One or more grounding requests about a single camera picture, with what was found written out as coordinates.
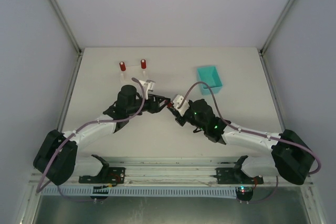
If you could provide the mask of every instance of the white table surface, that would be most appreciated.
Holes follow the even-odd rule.
[[[252,129],[281,132],[276,109],[256,48],[86,48],[70,101],[63,131],[96,119],[117,99],[120,91],[119,62],[138,65],[146,59],[149,78],[156,81],[154,94],[174,98],[196,82],[196,68],[216,65],[223,88],[216,95],[225,119]],[[195,87],[189,99],[210,95]],[[259,155],[239,146],[215,144],[194,127],[179,126],[174,116],[144,113],[121,131],[86,147],[86,154],[103,157],[229,157]]]

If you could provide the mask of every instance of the gray wall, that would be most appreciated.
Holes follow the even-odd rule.
[[[322,159],[314,175],[336,219],[336,0],[297,0],[266,55],[287,128]]]
[[[286,1],[58,0],[82,48],[261,47]]]
[[[0,207],[13,223],[76,58],[46,0],[0,0]]]

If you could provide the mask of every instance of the teal container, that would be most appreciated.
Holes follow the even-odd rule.
[[[217,94],[223,87],[216,66],[197,68],[197,80],[207,83],[214,94]],[[199,85],[199,88],[202,95],[210,94],[209,89],[205,85]]]

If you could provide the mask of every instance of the black bracket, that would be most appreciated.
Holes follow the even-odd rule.
[[[201,132],[201,131],[202,131],[201,129],[196,128],[196,129],[193,130],[193,133],[198,133],[198,132]]]
[[[264,183],[263,178],[255,177],[250,178],[241,170],[235,170],[234,168],[216,168],[217,183],[219,185],[232,185],[232,184],[244,184],[254,185],[255,179],[258,185]]]
[[[92,155],[98,159],[102,164],[103,168],[97,176],[81,176],[78,182],[80,184],[124,184],[125,179],[125,167],[110,167],[102,157],[97,155]]]

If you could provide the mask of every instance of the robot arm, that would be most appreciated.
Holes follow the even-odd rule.
[[[280,175],[293,184],[304,183],[314,157],[295,146],[308,148],[295,132],[285,130],[280,134],[243,128],[229,120],[223,122],[221,118],[215,116],[211,106],[204,99],[195,102],[189,100],[182,104],[183,100],[181,95],[177,95],[167,106],[179,125],[183,126],[188,122],[196,127],[194,133],[203,131],[214,143],[239,145],[264,155],[264,157],[243,156],[239,159],[239,169],[248,177]]]
[[[148,94],[148,91],[152,91],[155,82],[147,80],[146,82],[140,81],[140,83],[144,89],[145,102],[138,115],[141,115],[142,112],[158,113],[170,103],[169,98]],[[34,167],[43,173],[55,151],[68,137],[71,137],[70,141],[64,144],[57,154],[46,177],[55,185],[63,184],[71,176],[80,176],[79,182],[82,181],[82,183],[85,180],[97,184],[113,182],[115,176],[109,175],[109,164],[103,158],[97,155],[82,156],[80,151],[128,124],[127,118],[139,111],[143,101],[136,90],[132,85],[123,86],[118,93],[116,102],[105,110],[103,115],[82,126],[80,130],[64,133],[57,130],[49,132],[34,159]]]

